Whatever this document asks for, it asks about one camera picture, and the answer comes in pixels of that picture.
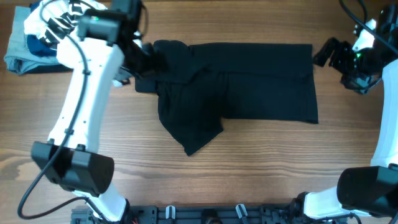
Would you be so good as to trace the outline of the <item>black polo shirt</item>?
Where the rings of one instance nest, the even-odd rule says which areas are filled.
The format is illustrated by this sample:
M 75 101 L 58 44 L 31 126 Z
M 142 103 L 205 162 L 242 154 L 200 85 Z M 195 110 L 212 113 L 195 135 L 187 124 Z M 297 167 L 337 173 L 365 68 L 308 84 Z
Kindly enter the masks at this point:
M 139 93 L 158 96 L 164 128 L 192 155 L 222 132 L 221 120 L 318 123 L 309 44 L 154 44 L 162 68 L 136 78 Z

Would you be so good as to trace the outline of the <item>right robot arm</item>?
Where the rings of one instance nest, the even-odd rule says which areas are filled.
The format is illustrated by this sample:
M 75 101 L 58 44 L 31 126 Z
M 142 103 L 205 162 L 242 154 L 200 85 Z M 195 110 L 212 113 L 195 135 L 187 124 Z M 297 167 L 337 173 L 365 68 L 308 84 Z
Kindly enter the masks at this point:
M 358 19 L 340 1 L 355 22 L 356 42 L 330 38 L 314 56 L 342 74 L 345 88 L 365 94 L 383 83 L 384 101 L 379 139 L 370 164 L 344 170 L 335 187 L 303 192 L 280 215 L 287 223 L 343 223 L 361 217 L 397 223 L 397 4 L 386 5 L 378 21 Z

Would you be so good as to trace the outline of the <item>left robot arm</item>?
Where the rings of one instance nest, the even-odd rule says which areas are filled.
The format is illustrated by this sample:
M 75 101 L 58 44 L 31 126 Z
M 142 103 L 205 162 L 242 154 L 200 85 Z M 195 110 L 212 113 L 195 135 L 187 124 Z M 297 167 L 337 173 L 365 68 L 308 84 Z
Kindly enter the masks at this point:
M 94 211 L 95 222 L 128 223 L 130 204 L 112 183 L 114 160 L 98 153 L 100 125 L 115 75 L 125 65 L 148 77 L 159 65 L 151 44 L 142 44 L 141 1 L 114 1 L 110 9 L 87 10 L 76 37 L 78 61 L 60 116 L 47 142 L 35 142 L 32 159 L 39 177 L 75 194 Z

